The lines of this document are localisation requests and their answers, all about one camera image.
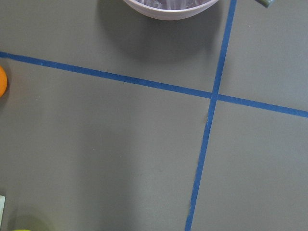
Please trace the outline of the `pink bowl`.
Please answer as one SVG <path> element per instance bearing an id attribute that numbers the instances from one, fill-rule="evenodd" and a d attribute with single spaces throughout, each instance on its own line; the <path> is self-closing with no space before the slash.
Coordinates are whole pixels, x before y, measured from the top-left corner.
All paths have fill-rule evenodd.
<path id="1" fill-rule="evenodd" d="M 216 0 L 126 0 L 125 3 L 153 19 L 175 21 L 195 16 L 214 4 Z"/>

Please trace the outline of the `orange fruit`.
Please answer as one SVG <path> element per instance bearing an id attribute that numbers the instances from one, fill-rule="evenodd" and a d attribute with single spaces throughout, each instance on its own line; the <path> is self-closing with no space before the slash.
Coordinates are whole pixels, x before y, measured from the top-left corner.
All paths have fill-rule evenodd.
<path id="1" fill-rule="evenodd" d="M 7 74 L 2 66 L 0 66 L 0 97 L 6 92 L 8 85 Z"/>

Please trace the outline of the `metal scoop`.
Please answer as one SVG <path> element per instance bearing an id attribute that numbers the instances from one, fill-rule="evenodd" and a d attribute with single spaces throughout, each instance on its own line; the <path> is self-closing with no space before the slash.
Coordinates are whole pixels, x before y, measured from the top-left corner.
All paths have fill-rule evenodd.
<path id="1" fill-rule="evenodd" d="M 258 2 L 259 4 L 261 4 L 264 7 L 268 8 L 275 2 L 275 0 L 256 0 L 256 2 Z"/>

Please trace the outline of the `wooden cutting board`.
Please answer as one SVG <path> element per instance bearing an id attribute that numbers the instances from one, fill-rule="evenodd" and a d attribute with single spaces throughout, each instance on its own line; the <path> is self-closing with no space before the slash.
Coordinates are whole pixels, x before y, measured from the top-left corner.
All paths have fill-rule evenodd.
<path id="1" fill-rule="evenodd" d="M 2 219 L 3 219 L 5 199 L 6 199 L 5 196 L 3 196 L 3 195 L 0 196 L 0 226 L 2 224 Z"/>

